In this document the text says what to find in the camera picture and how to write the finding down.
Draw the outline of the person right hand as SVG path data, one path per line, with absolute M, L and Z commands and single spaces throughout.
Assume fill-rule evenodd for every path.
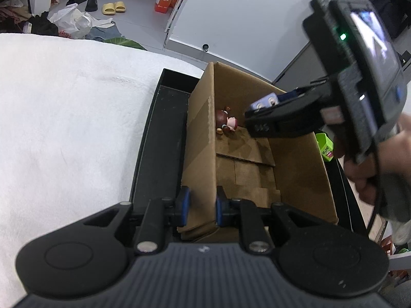
M 395 173 L 406 179 L 410 184 L 410 115 L 402 113 L 398 119 L 400 133 L 378 145 L 378 158 L 382 174 Z M 345 149 L 340 140 L 334 137 L 334 155 L 344 157 L 345 175 L 351 180 L 359 198 L 366 204 L 374 205 L 376 187 L 367 182 L 369 177 L 376 175 L 376 164 L 373 154 L 361 164 L 355 164 L 345 155 Z

